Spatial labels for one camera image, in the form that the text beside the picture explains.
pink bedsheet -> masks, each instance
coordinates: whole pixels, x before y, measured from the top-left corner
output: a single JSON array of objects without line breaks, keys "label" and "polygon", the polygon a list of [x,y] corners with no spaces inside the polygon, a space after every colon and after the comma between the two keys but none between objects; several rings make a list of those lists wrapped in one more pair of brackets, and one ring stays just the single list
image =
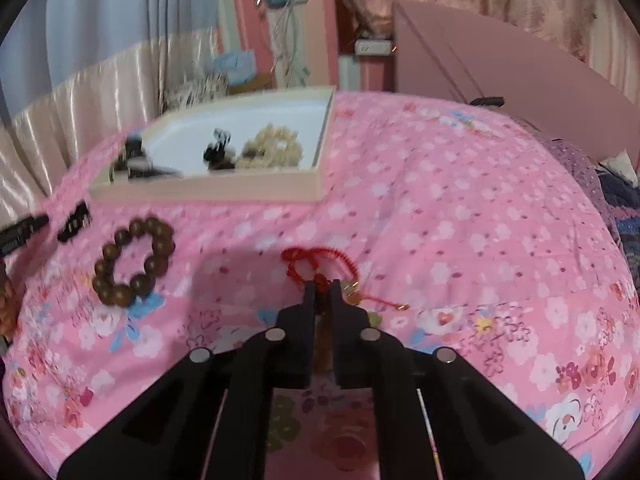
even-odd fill
[{"label": "pink bedsheet", "polygon": [[[18,435],[50,474],[190,348],[234,348],[297,302],[279,259],[292,244],[346,251],[367,292],[411,305],[363,304],[374,324],[412,348],[459,349],[589,478],[612,455],[640,408],[638,297],[580,187],[486,110],[345,93],[336,107],[321,203],[91,203],[89,229],[42,246],[3,386]],[[118,142],[65,177],[47,206],[55,226]],[[169,273],[129,310],[101,306],[90,280],[102,244],[149,212],[175,227]],[[134,242],[116,273],[149,251]],[[267,478],[378,477],[369,392],[345,396],[318,377],[278,392],[274,412]]]}]

gold charm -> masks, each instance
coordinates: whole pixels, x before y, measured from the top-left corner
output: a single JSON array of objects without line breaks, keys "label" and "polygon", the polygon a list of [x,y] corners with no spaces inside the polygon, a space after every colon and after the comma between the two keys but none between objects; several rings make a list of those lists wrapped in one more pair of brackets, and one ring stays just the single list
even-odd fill
[{"label": "gold charm", "polygon": [[358,306],[362,302],[362,294],[358,290],[358,282],[355,280],[351,282],[341,282],[342,293],[347,303],[353,306]]}]

red bracelet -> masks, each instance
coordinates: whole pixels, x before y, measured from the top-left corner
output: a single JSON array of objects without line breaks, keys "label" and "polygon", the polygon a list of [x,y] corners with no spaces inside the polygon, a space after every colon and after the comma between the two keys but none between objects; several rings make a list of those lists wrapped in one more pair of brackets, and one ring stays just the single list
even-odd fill
[{"label": "red bracelet", "polygon": [[330,282],[327,277],[320,272],[321,269],[318,262],[318,256],[325,256],[341,261],[351,274],[350,280],[343,280],[341,282],[342,291],[346,297],[347,303],[359,305],[363,300],[369,300],[387,306],[392,306],[396,310],[407,310],[409,308],[409,305],[407,304],[392,303],[360,292],[358,290],[358,286],[360,285],[360,273],[358,272],[358,267],[345,253],[338,249],[331,247],[311,247],[309,249],[291,247],[283,250],[280,256],[287,263],[287,276],[299,285],[304,285],[306,280],[297,272],[296,263],[306,260],[314,271],[313,280],[318,291],[322,293],[328,291]]}]

wall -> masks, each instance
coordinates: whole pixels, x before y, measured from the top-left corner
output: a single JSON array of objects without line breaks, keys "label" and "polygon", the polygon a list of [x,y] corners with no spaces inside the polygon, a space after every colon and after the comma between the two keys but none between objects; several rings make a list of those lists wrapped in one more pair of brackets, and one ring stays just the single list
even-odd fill
[{"label": "wall", "polygon": [[[392,88],[390,60],[354,59],[351,56],[338,59],[334,0],[309,0],[296,6],[295,12],[300,23],[296,59],[300,66],[308,67],[308,85],[330,84],[345,90]],[[220,0],[222,47],[224,50],[252,48],[258,70],[268,72],[273,67],[269,20],[273,25],[273,17],[260,16],[254,0]],[[279,86],[284,86],[284,74],[279,69],[276,79]]]}]

pink headboard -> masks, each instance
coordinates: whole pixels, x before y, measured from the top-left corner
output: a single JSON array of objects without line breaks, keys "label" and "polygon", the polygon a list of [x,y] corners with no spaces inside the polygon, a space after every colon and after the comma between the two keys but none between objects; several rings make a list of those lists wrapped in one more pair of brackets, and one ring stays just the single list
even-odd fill
[{"label": "pink headboard", "polygon": [[507,23],[437,4],[394,5],[396,89],[503,110],[594,160],[627,150],[640,162],[640,110],[584,63]]}]

